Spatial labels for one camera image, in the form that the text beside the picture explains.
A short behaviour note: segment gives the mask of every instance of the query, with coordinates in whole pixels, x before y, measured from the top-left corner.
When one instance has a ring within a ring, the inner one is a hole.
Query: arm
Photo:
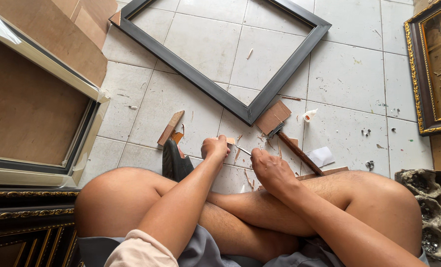
[[[252,164],[265,189],[311,225],[346,266],[426,266],[384,235],[310,191],[295,178],[286,161],[255,148]]]
[[[175,258],[192,237],[212,181],[229,152],[226,137],[207,138],[201,151],[204,161],[156,202],[138,226],[169,249]]]

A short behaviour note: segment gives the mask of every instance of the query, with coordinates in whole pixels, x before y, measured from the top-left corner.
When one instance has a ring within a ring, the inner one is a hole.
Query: hairy leg
[[[421,212],[412,193],[399,183],[362,171],[302,182],[323,199],[419,256]],[[301,217],[267,191],[236,195],[211,192],[208,201],[251,225],[302,237],[316,235]]]
[[[176,182],[138,168],[118,168],[90,181],[75,202],[80,237],[124,237]],[[240,255],[267,262],[293,253],[296,237],[251,226],[206,202],[199,224],[212,235],[221,254]]]

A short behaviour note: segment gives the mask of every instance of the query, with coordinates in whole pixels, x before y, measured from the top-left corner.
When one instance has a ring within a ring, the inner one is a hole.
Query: black sandal
[[[162,175],[166,178],[180,182],[194,170],[189,156],[181,158],[178,145],[173,140],[168,140],[162,149]]]

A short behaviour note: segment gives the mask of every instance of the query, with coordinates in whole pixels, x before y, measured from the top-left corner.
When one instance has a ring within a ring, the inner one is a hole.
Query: hammer head
[[[280,122],[280,124],[278,124],[277,127],[275,127],[275,129],[273,129],[268,136],[266,137],[267,140],[269,140],[270,138],[272,138],[279,130],[281,130],[281,128],[283,128],[284,123]]]

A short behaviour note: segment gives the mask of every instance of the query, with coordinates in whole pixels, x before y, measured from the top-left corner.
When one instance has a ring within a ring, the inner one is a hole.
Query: tile floor
[[[119,0],[119,8],[128,1]],[[293,112],[285,121],[287,135],[299,139],[305,152],[328,146],[336,161],[324,170],[367,170],[366,161],[372,160],[372,172],[393,178],[402,168],[433,168],[429,138],[418,135],[403,28],[413,1],[293,1],[332,27],[276,98],[303,99],[282,99]],[[266,0],[156,0],[132,20],[246,104],[310,30]],[[240,146],[264,148],[273,155],[280,146],[294,172],[311,172],[284,143],[274,138],[267,144],[256,126],[242,123],[113,26],[103,53],[109,63],[102,88],[112,100],[80,188],[116,167],[160,173],[162,147],[156,141],[180,110],[186,111],[176,128],[185,126],[180,145],[195,166],[202,161],[203,139],[243,134]],[[312,122],[301,120],[305,111],[316,108]],[[362,135],[363,129],[371,134]],[[234,161],[232,150],[213,191],[251,190],[245,169],[256,180],[249,157],[240,153]]]

